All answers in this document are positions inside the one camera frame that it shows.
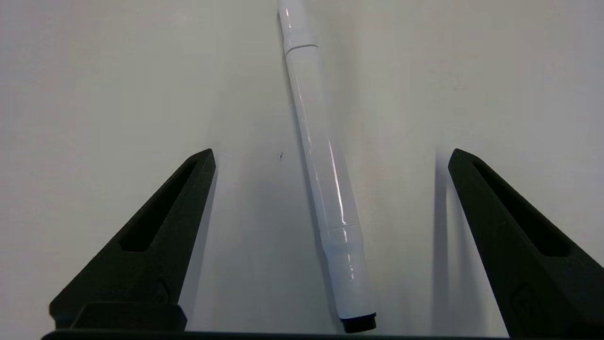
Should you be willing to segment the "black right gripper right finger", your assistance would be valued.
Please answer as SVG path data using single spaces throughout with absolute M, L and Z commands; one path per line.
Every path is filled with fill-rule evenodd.
M 479 157 L 447 165 L 510 337 L 602 337 L 604 270 Z

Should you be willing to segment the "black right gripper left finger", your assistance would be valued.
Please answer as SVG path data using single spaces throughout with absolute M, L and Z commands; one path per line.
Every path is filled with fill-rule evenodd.
M 52 300 L 58 331 L 185 329 L 178 301 L 215 170 L 205 149 L 168 177 Z

